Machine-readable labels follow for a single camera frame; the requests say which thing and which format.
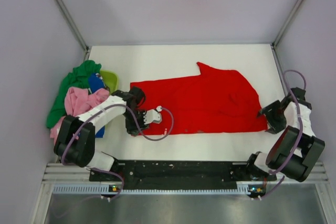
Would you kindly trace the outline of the red t shirt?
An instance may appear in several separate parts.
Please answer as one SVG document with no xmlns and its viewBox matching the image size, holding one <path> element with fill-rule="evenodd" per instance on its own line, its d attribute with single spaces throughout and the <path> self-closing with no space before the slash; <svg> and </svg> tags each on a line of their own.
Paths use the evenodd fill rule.
<svg viewBox="0 0 336 224">
<path fill-rule="evenodd" d="M 157 106 L 162 122 L 152 124 L 146 135 L 197 133 L 246 133 L 268 128 L 261 109 L 259 95 L 237 70 L 220 70 L 198 62 L 200 74 L 161 80 L 132 82 L 143 90 L 146 100 L 143 110 Z"/>
</svg>

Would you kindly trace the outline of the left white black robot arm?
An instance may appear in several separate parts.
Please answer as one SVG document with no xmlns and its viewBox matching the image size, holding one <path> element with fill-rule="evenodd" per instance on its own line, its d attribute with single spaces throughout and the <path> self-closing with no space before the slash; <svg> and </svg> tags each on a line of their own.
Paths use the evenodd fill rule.
<svg viewBox="0 0 336 224">
<path fill-rule="evenodd" d="M 104 102 L 79 116 L 66 116 L 54 153 L 64 165 L 100 169 L 107 180 L 116 179 L 119 168 L 113 164 L 115 158 L 96 150 L 96 133 L 116 117 L 124 116 L 126 132 L 139 135 L 141 130 L 149 127 L 144 120 L 146 112 L 139 109 L 144 101 L 144 92 L 132 87 L 128 92 L 113 92 Z"/>
</svg>

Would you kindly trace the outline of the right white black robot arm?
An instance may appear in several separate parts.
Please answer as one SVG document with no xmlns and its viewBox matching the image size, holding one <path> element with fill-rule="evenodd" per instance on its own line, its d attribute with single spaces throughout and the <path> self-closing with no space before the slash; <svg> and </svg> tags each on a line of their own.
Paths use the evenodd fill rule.
<svg viewBox="0 0 336 224">
<path fill-rule="evenodd" d="M 321 156 L 325 142 L 314 134 L 310 114 L 312 106 L 305 99 L 306 91 L 292 88 L 281 100 L 259 110 L 265 116 L 268 133 L 280 134 L 269 153 L 251 154 L 245 174 L 252 180 L 266 179 L 276 173 L 303 182 Z"/>
</svg>

